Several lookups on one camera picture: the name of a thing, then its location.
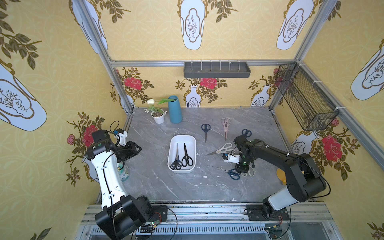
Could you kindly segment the white handled scissors front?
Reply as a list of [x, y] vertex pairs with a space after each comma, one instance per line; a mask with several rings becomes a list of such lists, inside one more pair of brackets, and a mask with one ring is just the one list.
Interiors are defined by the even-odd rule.
[[252, 167], [249, 167], [249, 170], [247, 173], [241, 173], [242, 177], [254, 177], [255, 176], [255, 170]]

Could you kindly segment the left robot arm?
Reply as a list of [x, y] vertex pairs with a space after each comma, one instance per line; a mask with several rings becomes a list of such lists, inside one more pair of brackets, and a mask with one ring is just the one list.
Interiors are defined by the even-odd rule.
[[142, 150], [136, 143], [112, 142], [109, 132], [92, 133], [94, 143], [87, 148], [85, 157], [91, 161], [99, 177], [102, 211], [96, 214], [99, 228], [112, 240], [121, 240], [145, 224], [154, 210], [146, 196], [134, 198], [123, 186], [118, 163], [138, 155]]

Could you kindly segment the black scissors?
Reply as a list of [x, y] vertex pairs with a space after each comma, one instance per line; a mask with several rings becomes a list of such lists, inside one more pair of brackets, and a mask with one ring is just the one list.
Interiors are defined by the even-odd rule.
[[184, 157], [182, 158], [182, 167], [192, 167], [194, 160], [189, 156], [187, 146], [184, 144]]

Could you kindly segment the blue grey handled scissors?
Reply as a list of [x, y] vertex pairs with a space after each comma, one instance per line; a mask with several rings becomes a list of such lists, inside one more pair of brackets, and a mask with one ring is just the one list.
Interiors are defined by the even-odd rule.
[[176, 171], [181, 170], [182, 168], [182, 163], [179, 158], [179, 144], [177, 144], [175, 160], [171, 163], [170, 168]]

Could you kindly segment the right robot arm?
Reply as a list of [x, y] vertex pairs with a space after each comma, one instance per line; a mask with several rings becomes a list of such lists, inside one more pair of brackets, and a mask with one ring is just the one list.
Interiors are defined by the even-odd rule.
[[263, 200], [267, 215], [305, 202], [327, 188], [328, 182], [308, 154], [290, 154], [258, 139], [249, 141], [244, 136], [236, 137], [234, 144], [240, 151], [239, 162], [235, 166], [237, 172], [247, 173], [250, 163], [261, 159], [285, 173], [286, 186]]

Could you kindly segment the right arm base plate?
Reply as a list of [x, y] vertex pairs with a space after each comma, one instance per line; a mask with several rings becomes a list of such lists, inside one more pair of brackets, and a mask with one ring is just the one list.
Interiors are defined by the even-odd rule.
[[289, 221], [290, 213], [286, 208], [274, 210], [272, 207], [266, 207], [262, 204], [246, 205], [243, 212], [249, 218], [249, 221]]

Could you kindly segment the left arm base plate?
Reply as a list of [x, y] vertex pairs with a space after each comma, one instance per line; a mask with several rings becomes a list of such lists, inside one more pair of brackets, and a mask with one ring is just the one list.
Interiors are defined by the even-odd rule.
[[159, 220], [161, 223], [166, 222], [168, 218], [168, 207], [166, 205], [157, 205], [153, 207], [153, 212], [150, 214], [149, 222]]

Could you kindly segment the cream white kitchen scissors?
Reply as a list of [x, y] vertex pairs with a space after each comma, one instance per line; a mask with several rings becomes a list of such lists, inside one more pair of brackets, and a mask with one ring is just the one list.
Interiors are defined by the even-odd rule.
[[207, 154], [207, 156], [214, 155], [214, 154], [223, 154], [223, 153], [230, 153], [233, 150], [233, 144], [232, 143], [226, 143], [224, 144], [220, 149]]

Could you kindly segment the white plastic storage box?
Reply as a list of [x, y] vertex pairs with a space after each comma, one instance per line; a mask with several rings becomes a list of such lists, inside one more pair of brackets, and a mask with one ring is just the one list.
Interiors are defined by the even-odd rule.
[[[184, 157], [184, 144], [187, 146], [189, 156], [194, 160], [194, 165], [192, 167], [182, 167], [181, 170], [172, 170], [170, 168], [171, 163], [175, 160], [176, 156], [176, 147], [179, 144], [179, 158], [182, 163], [182, 158]], [[177, 174], [188, 174], [191, 173], [196, 166], [196, 139], [190, 135], [177, 135], [171, 139], [170, 148], [169, 148], [169, 157], [168, 157], [168, 168]]]

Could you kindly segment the small teal scissors front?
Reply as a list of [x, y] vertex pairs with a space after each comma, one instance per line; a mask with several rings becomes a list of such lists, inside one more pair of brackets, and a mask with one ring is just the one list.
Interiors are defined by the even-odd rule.
[[226, 174], [228, 174], [232, 180], [237, 181], [241, 177], [241, 174], [239, 174], [235, 169], [224, 170], [224, 169], [218, 168], [218, 167], [215, 167], [215, 168], [220, 170], [220, 171], [222, 171], [222, 172], [224, 172], [224, 173], [226, 173]]

